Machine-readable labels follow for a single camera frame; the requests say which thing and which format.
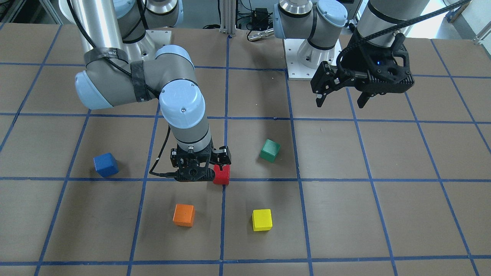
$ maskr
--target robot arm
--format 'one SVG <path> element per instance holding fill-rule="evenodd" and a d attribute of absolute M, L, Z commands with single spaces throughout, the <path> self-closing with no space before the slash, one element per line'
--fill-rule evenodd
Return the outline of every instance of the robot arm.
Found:
<path fill-rule="evenodd" d="M 363 108 L 371 97 L 404 93 L 414 85 L 403 44 L 408 27 L 469 1 L 420 16 L 429 0 L 370 0 L 349 44 L 336 53 L 333 47 L 347 18 L 342 4 L 336 0 L 318 0 L 316 4 L 311 0 L 280 0 L 274 7 L 274 34 L 306 39 L 298 56 L 305 66 L 317 68 L 310 83 L 318 107 L 333 91 L 354 86 L 362 92 L 358 106 Z M 268 31 L 257 38 L 266 37 Z"/>
<path fill-rule="evenodd" d="M 409 26 L 457 8 L 461 0 L 430 14 L 419 16 L 429 0 L 370 0 L 336 66 L 323 61 L 312 81 L 321 107 L 326 96 L 346 86 L 361 91 L 358 107 L 378 94 L 404 93 L 414 85 L 409 54 L 403 44 Z"/>
<path fill-rule="evenodd" d="M 143 8 L 149 10 L 155 9 L 157 3 L 162 8 L 166 7 L 163 3 L 173 2 L 147 1 Z M 205 100 L 186 50 L 177 45 L 166 45 L 158 50 L 154 43 L 145 45 L 144 42 L 151 39 L 144 28 L 143 35 L 138 35 L 140 25 L 145 23 L 136 19 L 136 25 L 131 24 L 136 26 L 135 33 L 130 33 L 129 37 L 138 36 L 139 40 L 123 43 L 122 28 L 112 1 L 68 0 L 67 3 L 83 41 L 87 41 L 83 44 L 86 70 L 75 78 L 75 87 L 83 104 L 89 109 L 103 109 L 159 98 L 161 112 L 178 141 L 177 148 L 171 151 L 173 167 L 178 169 L 157 175 L 178 181 L 213 180 L 215 173 L 209 164 L 230 164 L 230 155 L 226 146 L 219 150 L 213 147 Z M 174 8 L 167 13 L 174 16 L 172 24 L 177 21 L 174 13 L 180 7 L 177 0 L 174 3 Z M 135 6 L 127 15 L 136 12 Z M 152 13 L 150 18 L 157 16 L 160 15 Z M 146 22 L 150 26 L 153 24 L 152 20 Z M 144 55 L 133 55 L 133 58 L 125 51 L 141 52 L 142 47 L 146 47 Z"/>

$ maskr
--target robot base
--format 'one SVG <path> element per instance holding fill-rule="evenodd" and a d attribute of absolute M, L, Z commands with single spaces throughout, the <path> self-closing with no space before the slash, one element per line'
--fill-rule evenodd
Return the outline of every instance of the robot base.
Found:
<path fill-rule="evenodd" d="M 153 60 L 158 49 L 170 44 L 171 37 L 172 32 L 169 30 L 147 30 L 142 40 L 132 44 L 123 44 L 123 50 L 128 54 L 129 62 Z"/>
<path fill-rule="evenodd" d="M 288 79 L 290 80 L 309 81 L 312 79 L 315 71 L 317 70 L 317 67 L 315 69 L 309 68 L 300 61 L 301 57 L 298 55 L 298 51 L 304 40 L 305 39 L 283 40 L 285 47 L 286 65 L 288 68 Z M 331 59 L 331 61 L 328 60 L 328 62 L 331 65 L 336 65 L 336 58 L 341 51 L 341 44 L 339 44 L 339 40 L 336 42 L 336 46 L 334 46 L 333 50 L 334 57 Z"/>

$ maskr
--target blue tape line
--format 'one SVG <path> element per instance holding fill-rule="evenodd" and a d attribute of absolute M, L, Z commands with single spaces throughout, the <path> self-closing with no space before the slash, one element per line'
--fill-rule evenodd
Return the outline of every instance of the blue tape line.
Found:
<path fill-rule="evenodd" d="M 56 203 L 55 212 L 53 213 L 53 218 L 51 219 L 50 228 L 48 229 L 48 234 L 46 235 L 43 249 L 41 250 L 41 254 L 39 255 L 39 261 L 38 261 L 38 264 L 36 266 L 34 276 L 39 275 L 39 269 L 41 268 L 41 264 L 43 263 L 44 255 L 46 254 L 46 249 L 48 248 L 48 243 L 50 242 L 51 234 L 52 234 L 53 228 L 55 226 L 56 217 L 58 216 L 58 212 L 60 209 L 61 201 L 63 199 L 63 195 L 65 194 L 68 179 L 70 177 L 70 173 L 72 172 L 73 164 L 75 163 L 75 158 L 76 158 L 77 153 L 79 151 L 80 143 L 82 142 L 83 134 L 87 128 L 87 123 L 88 123 L 89 118 L 90 118 L 89 117 L 90 112 L 91 112 L 91 110 L 89 110 L 87 112 L 87 116 L 85 117 L 85 121 L 83 122 L 82 130 L 80 131 L 79 139 L 77 140 L 77 145 L 75 146 L 75 150 L 73 151 L 72 159 L 70 161 L 70 165 L 68 166 L 68 171 L 66 172 L 65 181 L 63 182 L 63 186 L 61 187 L 60 195 L 58 197 L 58 202 Z"/>
<path fill-rule="evenodd" d="M 228 89 L 226 89 L 226 103 L 228 104 Z M 13 116 L 16 113 L 0 113 L 0 116 Z M 19 116 L 60 116 L 60 117 L 85 117 L 86 114 L 83 113 L 29 113 L 22 112 Z M 121 117 L 121 118 L 154 118 L 154 115 L 143 115 L 143 114 L 91 114 L 91 117 Z M 217 120 L 280 120 L 288 121 L 290 118 L 287 117 L 240 117 L 240 116 L 207 116 L 208 119 Z M 343 122 L 354 122 L 354 119 L 349 118 L 293 118 L 294 121 L 343 121 Z M 415 123 L 415 120 L 397 120 L 397 119 L 357 119 L 358 122 L 377 122 L 377 123 Z M 429 120 L 418 120 L 420 123 L 428 124 L 484 124 L 490 125 L 491 122 L 486 121 L 429 121 Z"/>
<path fill-rule="evenodd" d="M 215 265 L 219 260 L 134 261 L 133 265 Z"/>
<path fill-rule="evenodd" d="M 273 264 L 273 263 L 307 263 L 308 259 L 240 259 L 230 260 L 230 264 Z"/>
<path fill-rule="evenodd" d="M 396 262 L 394 260 L 394 253 L 392 252 L 392 245 L 390 244 L 389 233 L 387 231 L 387 227 L 385 226 L 385 219 L 383 218 L 382 208 L 380 206 L 379 197 L 377 195 L 377 189 L 375 188 L 375 184 L 374 184 L 374 181 L 372 178 L 372 172 L 370 171 L 370 165 L 368 164 L 368 158 L 367 158 L 367 154 L 365 152 L 365 146 L 363 144 L 363 139 L 361 138 L 361 131 L 360 131 L 360 127 L 358 125 L 358 120 L 356 118 L 355 108 L 353 106 L 353 101 L 351 99 L 350 90 L 348 88 L 346 88 L 346 92 L 348 94 L 348 99 L 350 101 L 351 112 L 353 113 L 353 119 L 355 121 L 356 132 L 358 133 L 358 139 L 360 141 L 361 152 L 363 153 L 363 159 L 365 160 L 365 166 L 367 169 L 368 178 L 370 179 L 370 186 L 372 186 L 373 196 L 375 198 L 375 203 L 376 203 L 377 209 L 379 211 L 380 221 L 382 223 L 383 234 L 385 236 L 385 240 L 387 241 L 387 248 L 389 251 L 390 262 L 392 263 L 392 269 L 394 270 L 394 275 L 398 276 L 397 268 L 396 268 Z"/>
<path fill-rule="evenodd" d="M 63 181 L 64 177 L 29 177 L 29 176 L 0 176 L 0 180 L 36 180 L 36 181 Z M 69 177 L 68 181 L 115 181 L 115 182 L 136 182 L 143 181 L 143 178 L 90 178 L 90 177 Z M 372 178 L 374 182 L 439 182 L 438 179 L 431 178 Z M 147 178 L 147 182 L 174 182 L 172 178 Z M 297 178 L 230 178 L 233 182 L 296 182 Z M 368 178 L 301 178 L 302 182 L 369 182 Z M 464 182 L 464 183 L 491 183 L 491 179 L 441 179 L 442 182 Z"/>
<path fill-rule="evenodd" d="M 120 266 L 127 265 L 127 261 L 54 261 L 43 262 L 41 266 Z"/>
<path fill-rule="evenodd" d="M 430 41 L 431 41 L 431 44 L 433 45 L 433 48 L 434 48 L 434 49 L 435 49 L 435 51 L 436 51 L 436 54 L 437 54 L 437 55 L 438 55 L 438 57 L 440 58 L 440 61 L 441 61 L 441 63 L 443 64 L 443 67 L 445 67 L 445 70 L 447 71 L 447 74 L 448 74 L 448 76 L 450 77 L 450 80 L 451 80 L 451 81 L 452 81 L 452 83 L 454 84 L 455 90 L 456 90 L 456 91 L 457 91 L 457 93 L 459 94 L 459 97 L 460 97 L 460 99 L 462 100 L 462 103 L 464 104 L 465 109 L 467 110 L 467 113 L 469 113 L 469 116 L 470 116 L 470 118 L 472 119 L 472 122 L 474 122 L 474 123 L 475 123 L 475 122 L 476 122 L 476 120 L 474 119 L 474 116 L 473 116 L 473 115 L 472 115 L 472 113 L 470 112 L 470 109 L 469 109 L 469 107 L 467 106 L 467 103 L 465 102 L 464 97 L 462 96 L 462 94 L 461 94 L 461 92 L 460 92 L 459 88 L 457 87 L 457 84 L 455 83 L 455 80 L 454 80 L 453 76 L 450 74 L 450 71 L 448 70 L 447 65 L 446 65 L 446 64 L 445 64 L 445 62 L 443 61 L 443 58 L 441 57 L 440 52 L 439 52 L 439 51 L 438 51 L 438 49 L 436 48 L 436 45 L 435 45 L 435 43 L 433 42 L 433 39 L 431 39 Z M 481 132 L 481 129 L 479 128 L 479 126 L 478 126 L 477 124 L 475 124 L 475 126 L 476 126 L 476 129 L 477 129 L 477 132 L 479 132 L 479 135 L 481 136 L 481 139 L 482 139 L 482 140 L 483 140 L 483 142 L 484 142 L 484 145 L 485 145 L 485 146 L 486 146 L 486 148 L 488 149 L 488 152 L 491 154 L 491 148 L 490 148 L 490 146 L 489 146 L 488 142 L 486 141 L 486 139 L 484 138 L 484 135 L 483 135 L 483 133 Z"/>
<path fill-rule="evenodd" d="M 458 79 L 491 79 L 491 77 L 478 77 L 478 76 L 451 76 Z"/>
<path fill-rule="evenodd" d="M 225 251 L 225 199 L 227 185 L 222 185 L 221 190 L 221 219 L 220 219 L 220 260 L 223 260 Z"/>
<path fill-rule="evenodd" d="M 394 257 L 397 261 L 416 261 L 416 260 L 460 260 L 468 259 L 467 255 L 443 255 L 443 256 L 407 256 Z"/>
<path fill-rule="evenodd" d="M 299 192 L 300 192 L 300 204 L 302 207 L 302 218 L 303 218 L 303 231 L 305 234 L 305 247 L 307 251 L 307 262 L 309 268 L 310 276 L 314 276 L 314 268 L 312 266 L 312 254 L 310 252 L 310 238 L 308 234 L 308 225 L 307 225 L 307 213 L 305 211 L 305 198 L 303 196 L 303 184 L 300 177 L 300 165 L 299 165 L 299 156 L 297 152 L 297 139 L 295 135 L 295 123 L 293 119 L 293 108 L 292 108 L 292 98 L 290 97 L 290 87 L 288 85 L 288 72 L 285 71 L 285 83 L 286 83 L 286 95 L 288 98 L 288 111 L 290 113 L 290 125 L 292 128 L 292 140 L 293 140 L 293 151 L 295 154 L 295 166 L 297 169 L 297 181 L 299 183 Z"/>
<path fill-rule="evenodd" d="M 337 262 L 386 262 L 390 257 L 363 257 L 363 258 L 317 258 L 312 259 L 315 263 L 337 263 Z"/>
<path fill-rule="evenodd" d="M 436 256 L 395 256 L 396 261 L 413 260 L 462 260 L 469 259 L 491 259 L 491 255 L 436 255 Z M 390 257 L 360 257 L 360 258 L 313 258 L 313 263 L 333 262 L 385 262 Z M 142 260 L 134 261 L 133 266 L 140 265 L 206 265 L 206 264 L 258 264 L 258 263 L 307 263 L 306 258 L 299 259 L 237 259 L 237 260 Z M 129 261 L 47 261 L 41 266 L 118 266 L 128 265 Z M 0 262 L 0 266 L 35 266 L 38 262 Z"/>
<path fill-rule="evenodd" d="M 37 262 L 0 262 L 0 266 L 35 266 Z"/>
<path fill-rule="evenodd" d="M 229 63 L 230 63 L 230 39 L 231 35 L 227 36 L 227 52 L 226 52 L 226 70 L 225 70 L 225 120 L 223 132 L 223 145 L 228 143 L 228 84 L 229 84 Z M 221 190 L 221 217 L 220 217 L 220 261 L 223 260 L 225 251 L 225 199 L 226 185 L 222 186 Z M 223 263 L 220 262 L 218 275 L 223 276 Z"/>
<path fill-rule="evenodd" d="M 41 70 L 43 70 L 43 64 L 46 63 L 46 60 L 48 59 L 48 56 L 50 55 L 51 50 L 53 49 L 53 45 L 55 45 L 56 39 L 58 38 L 58 35 L 59 35 L 60 31 L 61 31 L 61 25 L 58 27 L 58 30 L 56 31 L 55 37 L 53 38 L 53 41 L 51 42 L 51 45 L 48 48 L 48 52 L 46 53 L 46 55 L 45 55 L 45 57 L 43 59 L 43 63 L 39 67 L 39 70 L 37 71 L 36 76 L 34 77 L 34 80 L 32 81 L 31 86 L 29 87 L 29 90 L 27 91 L 26 96 L 22 100 L 21 105 L 19 106 L 19 109 L 17 109 L 17 112 L 16 112 L 16 114 L 14 116 L 14 119 L 12 120 L 12 123 L 10 124 L 10 127 L 8 128 L 7 133 L 5 134 L 5 137 L 3 138 L 3 141 L 0 144 L 0 152 L 3 150 L 3 147 L 5 146 L 5 143 L 7 143 L 7 139 L 10 136 L 10 133 L 12 133 L 12 129 L 14 128 L 15 122 L 17 121 L 17 118 L 19 117 L 19 114 L 20 114 L 22 108 L 26 104 L 27 98 L 31 94 L 32 89 L 36 85 L 36 81 L 37 81 L 39 75 L 41 74 Z"/>
<path fill-rule="evenodd" d="M 155 142 L 155 134 L 157 133 L 157 124 L 159 122 L 159 110 L 160 110 L 160 103 L 157 105 L 157 110 L 155 111 L 155 115 L 154 115 L 154 125 L 153 125 L 153 129 L 152 129 L 152 137 L 150 138 L 150 145 L 148 147 L 147 165 L 145 166 L 143 183 L 141 185 L 140 204 L 138 206 L 138 214 L 136 216 L 135 232 L 133 234 L 133 242 L 131 244 L 130 259 L 129 259 L 129 263 L 128 263 L 128 269 L 126 271 L 127 276 L 131 275 L 131 270 L 132 270 L 132 266 L 133 266 L 133 259 L 135 257 L 136 242 L 138 240 L 138 232 L 140 229 L 141 212 L 143 210 L 143 202 L 145 200 L 145 191 L 146 191 L 147 181 L 148 181 L 148 170 L 150 169 L 150 163 L 152 162 L 153 145 Z"/>
<path fill-rule="evenodd" d="M 30 63 L 30 62 L 0 62 L 0 65 L 31 65 L 41 66 L 42 63 Z"/>
<path fill-rule="evenodd" d="M 72 66 L 72 67 L 85 67 L 85 64 L 64 64 L 64 63 L 46 63 L 45 66 Z"/>
<path fill-rule="evenodd" d="M 450 202 L 450 198 L 448 197 L 447 191 L 445 189 L 445 186 L 443 185 L 443 181 L 441 180 L 440 172 L 438 171 L 438 167 L 436 166 L 436 162 L 433 158 L 433 155 L 431 154 L 430 147 L 428 146 L 428 142 L 426 141 L 425 135 L 423 133 L 423 129 L 421 128 L 421 124 L 418 121 L 418 117 L 416 116 L 416 112 L 414 111 L 414 108 L 412 107 L 411 100 L 409 99 L 409 96 L 407 93 L 404 93 L 406 95 L 406 99 L 408 100 L 409 108 L 411 109 L 412 115 L 414 116 L 414 119 L 416 120 L 416 125 L 418 126 L 419 133 L 421 135 L 421 138 L 423 139 L 423 143 L 425 144 L 426 151 L 428 152 L 428 156 L 430 157 L 430 161 L 433 165 L 433 169 L 435 170 L 436 177 L 438 178 L 438 181 L 440 183 L 441 189 L 443 191 L 443 194 L 445 196 L 445 199 L 447 201 L 448 207 L 450 209 L 450 213 L 452 214 L 452 217 L 454 219 L 455 225 L 457 226 L 457 229 L 459 231 L 459 234 L 461 236 L 462 242 L 465 247 L 465 251 L 469 256 L 471 256 L 469 246 L 467 245 L 467 242 L 464 237 L 464 233 L 462 232 L 462 229 L 460 227 L 459 221 L 457 220 L 457 216 L 455 215 L 454 208 L 452 207 L 452 203 Z M 474 263 L 474 260 L 470 258 L 470 262 L 472 264 L 472 267 L 474 268 L 474 272 L 476 273 L 476 276 L 479 276 L 479 273 L 477 272 L 477 267 Z"/>
<path fill-rule="evenodd" d="M 473 259 L 491 259 L 491 255 L 472 255 Z"/>

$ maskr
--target cable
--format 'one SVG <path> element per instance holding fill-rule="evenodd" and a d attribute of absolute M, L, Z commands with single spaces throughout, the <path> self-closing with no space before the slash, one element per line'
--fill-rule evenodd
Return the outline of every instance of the cable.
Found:
<path fill-rule="evenodd" d="M 140 12 L 140 19 L 138 20 L 138 22 L 133 26 L 133 28 L 125 36 L 122 37 L 123 43 L 125 43 L 124 39 L 127 38 L 128 36 L 130 36 L 133 33 L 133 31 L 140 25 L 140 22 L 143 20 L 143 17 L 145 16 L 145 11 L 147 10 L 147 2 L 148 2 L 148 0 L 145 0 L 145 4 L 143 5 L 143 9 Z"/>
<path fill-rule="evenodd" d="M 220 20 L 220 25 L 221 25 L 220 0 L 218 0 L 218 18 L 219 18 L 219 20 Z"/>
<path fill-rule="evenodd" d="M 341 71 L 343 74 L 349 76 L 349 77 L 354 77 L 355 76 L 355 73 L 352 72 L 351 70 L 349 69 L 345 69 L 343 68 L 343 66 L 341 65 L 341 58 L 349 51 L 355 49 L 356 47 L 362 45 L 362 44 L 365 44 L 367 43 L 369 40 L 372 40 L 374 38 L 377 38 L 379 36 L 382 36 L 384 34 L 388 34 L 388 33 L 391 33 L 391 32 L 394 32 L 396 30 L 399 30 L 399 29 L 402 29 L 402 28 L 405 28 L 405 27 L 408 27 L 408 26 L 411 26 L 413 24 L 416 24 L 416 23 L 419 23 L 421 21 L 424 21 L 426 19 L 429 19 L 429 18 L 432 18 L 434 16 L 437 16 L 439 14 L 442 14 L 442 13 L 445 13 L 449 10 L 453 10 L 454 8 L 457 8 L 457 7 L 460 7 L 462 6 L 463 4 L 466 4 L 466 3 L 469 3 L 471 0 L 460 0 L 458 2 L 455 2 L 454 4 L 451 4 L 451 5 L 448 5 L 446 6 L 445 8 L 441 8 L 439 10 L 436 10 L 434 12 L 431 12 L 429 14 L 426 14 L 426 15 L 422 15 L 422 16 L 419 16 L 419 17 L 416 17 L 414 19 L 410 19 L 410 20 L 407 20 L 403 23 L 400 23 L 400 24 L 397 24 L 395 26 L 392 26 L 390 28 L 386 28 L 386 29 L 383 29 L 381 31 L 378 31 L 376 33 L 373 33 L 369 36 L 366 36 L 360 40 L 358 40 L 357 42 L 351 44 L 350 46 L 346 47 L 345 49 L 343 49 L 337 59 L 336 59 L 336 66 L 338 68 L 338 71 Z"/>
<path fill-rule="evenodd" d="M 167 140 L 169 140 L 169 135 L 170 135 L 170 126 L 167 128 L 167 135 L 165 136 L 165 140 L 164 140 L 164 143 L 162 144 L 162 148 L 160 149 L 159 155 L 158 155 L 157 159 L 155 160 L 155 163 L 153 164 L 152 168 L 148 172 L 151 175 L 155 175 L 155 176 L 159 176 L 159 177 L 168 177 L 168 176 L 166 176 L 166 173 L 157 173 L 157 172 L 153 172 L 153 170 L 155 169 L 155 167 L 159 163 L 160 156 L 162 156 L 165 145 L 167 144 Z"/>
<path fill-rule="evenodd" d="M 82 23 L 80 22 L 80 19 L 78 18 L 77 14 L 75 13 L 75 10 L 73 9 L 73 6 L 72 6 L 72 1 L 71 0 L 66 0 L 66 2 L 68 3 L 68 8 L 70 9 L 70 12 L 72 13 L 72 16 L 73 16 L 73 20 L 75 21 L 75 24 L 77 25 L 77 27 L 79 28 L 79 31 L 82 33 L 83 37 L 87 40 L 87 42 L 93 47 L 93 48 L 96 48 L 97 46 L 95 45 L 94 41 L 90 38 L 90 36 L 87 34 L 87 32 L 85 31 L 85 29 L 83 28 L 82 26 Z M 104 57 L 103 58 L 105 61 L 107 61 L 111 66 L 113 66 L 114 68 L 118 69 L 119 71 L 121 71 L 123 74 L 125 74 L 126 76 L 128 77 L 132 77 L 131 76 L 131 73 L 126 71 L 125 69 L 123 69 L 122 67 L 120 67 L 119 65 L 117 65 L 116 63 L 114 63 L 111 59 L 109 59 L 108 57 Z M 159 97 L 159 92 L 157 92 L 155 89 L 153 89 L 152 87 L 150 87 L 148 84 L 145 83 L 145 88 L 147 90 L 149 90 L 156 98 Z"/>

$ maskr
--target black tape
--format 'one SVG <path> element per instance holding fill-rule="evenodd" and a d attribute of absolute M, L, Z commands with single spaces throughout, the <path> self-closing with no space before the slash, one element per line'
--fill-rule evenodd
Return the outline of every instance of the black tape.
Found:
<path fill-rule="evenodd" d="M 145 88 L 145 72 L 143 71 L 143 60 L 134 61 L 131 63 L 131 81 L 133 90 L 135 91 L 136 101 L 147 102 L 152 98 Z"/>
<path fill-rule="evenodd" d="M 117 58 L 128 63 L 128 55 L 118 48 L 97 47 L 83 55 L 86 65 L 103 57 Z"/>

